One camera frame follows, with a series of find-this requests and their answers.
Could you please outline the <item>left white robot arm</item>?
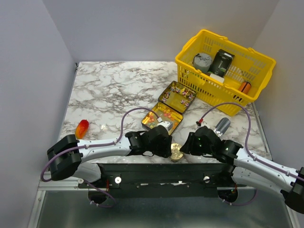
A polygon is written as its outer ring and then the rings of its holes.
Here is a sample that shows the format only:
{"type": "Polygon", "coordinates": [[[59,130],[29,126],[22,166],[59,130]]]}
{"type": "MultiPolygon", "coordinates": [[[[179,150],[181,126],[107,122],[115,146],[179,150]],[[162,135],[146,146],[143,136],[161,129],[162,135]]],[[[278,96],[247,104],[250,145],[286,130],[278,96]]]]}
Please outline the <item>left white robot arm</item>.
{"type": "Polygon", "coordinates": [[[105,175],[98,165],[91,163],[92,160],[143,155],[145,152],[168,158],[171,156],[171,142],[172,136],[162,125],[149,131],[128,132],[108,140],[79,140],[70,134],[48,149],[48,163],[45,168],[50,170],[52,181],[74,176],[99,188],[105,183],[105,175]]]}

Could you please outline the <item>silver metal scoop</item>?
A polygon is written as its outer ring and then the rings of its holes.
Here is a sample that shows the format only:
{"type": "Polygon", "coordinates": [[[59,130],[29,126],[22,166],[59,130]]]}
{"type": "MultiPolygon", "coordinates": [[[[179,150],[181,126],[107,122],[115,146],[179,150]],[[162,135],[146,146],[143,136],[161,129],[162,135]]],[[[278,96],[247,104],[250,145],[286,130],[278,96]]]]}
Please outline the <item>silver metal scoop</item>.
{"type": "Polygon", "coordinates": [[[227,129],[230,127],[230,120],[226,117],[223,117],[213,129],[213,132],[218,136],[222,137],[227,129]]]}

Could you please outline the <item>gold jar lid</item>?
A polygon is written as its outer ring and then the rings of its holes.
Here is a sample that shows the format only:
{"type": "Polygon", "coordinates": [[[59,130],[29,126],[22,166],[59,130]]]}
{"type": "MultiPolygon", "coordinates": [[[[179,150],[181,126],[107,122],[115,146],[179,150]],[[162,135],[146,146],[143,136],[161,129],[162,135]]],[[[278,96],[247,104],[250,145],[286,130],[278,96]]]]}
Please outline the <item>gold jar lid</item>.
{"type": "Polygon", "coordinates": [[[171,144],[171,156],[172,158],[180,158],[183,157],[183,153],[180,151],[182,146],[178,143],[171,144]]]}

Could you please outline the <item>clear glass jar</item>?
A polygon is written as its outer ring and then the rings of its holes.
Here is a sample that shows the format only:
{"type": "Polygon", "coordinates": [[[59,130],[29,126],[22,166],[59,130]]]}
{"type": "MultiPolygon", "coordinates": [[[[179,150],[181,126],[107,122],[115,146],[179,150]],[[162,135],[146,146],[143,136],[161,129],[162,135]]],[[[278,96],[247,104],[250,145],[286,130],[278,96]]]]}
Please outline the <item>clear glass jar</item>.
{"type": "Polygon", "coordinates": [[[183,160],[183,157],[180,157],[180,158],[172,158],[172,157],[170,157],[170,160],[171,160],[172,162],[180,162],[180,161],[183,160]]]}

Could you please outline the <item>hinged candy tin box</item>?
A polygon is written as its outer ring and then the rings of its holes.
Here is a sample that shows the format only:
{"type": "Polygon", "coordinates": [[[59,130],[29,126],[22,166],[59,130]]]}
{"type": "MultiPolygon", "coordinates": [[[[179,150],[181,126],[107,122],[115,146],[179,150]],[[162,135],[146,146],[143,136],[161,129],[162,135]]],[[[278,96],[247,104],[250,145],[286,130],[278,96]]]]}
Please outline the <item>hinged candy tin box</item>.
{"type": "Polygon", "coordinates": [[[159,123],[156,116],[164,121],[172,123],[169,134],[172,135],[183,120],[184,113],[193,103],[196,93],[184,85],[172,81],[161,93],[157,104],[142,119],[142,126],[145,130],[150,130],[159,123]]]}

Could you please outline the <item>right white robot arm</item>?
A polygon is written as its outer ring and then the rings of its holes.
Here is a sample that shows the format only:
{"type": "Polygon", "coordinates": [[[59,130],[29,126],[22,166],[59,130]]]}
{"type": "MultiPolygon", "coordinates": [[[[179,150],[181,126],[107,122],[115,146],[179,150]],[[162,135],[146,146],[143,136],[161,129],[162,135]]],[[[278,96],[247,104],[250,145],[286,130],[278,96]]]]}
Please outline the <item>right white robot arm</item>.
{"type": "Polygon", "coordinates": [[[281,193],[285,204],[298,213],[304,212],[304,169],[294,169],[265,159],[232,140],[222,140],[211,129],[201,127],[189,133],[181,152],[194,156],[210,155],[233,170],[219,173],[224,186],[243,184],[281,193]]]}

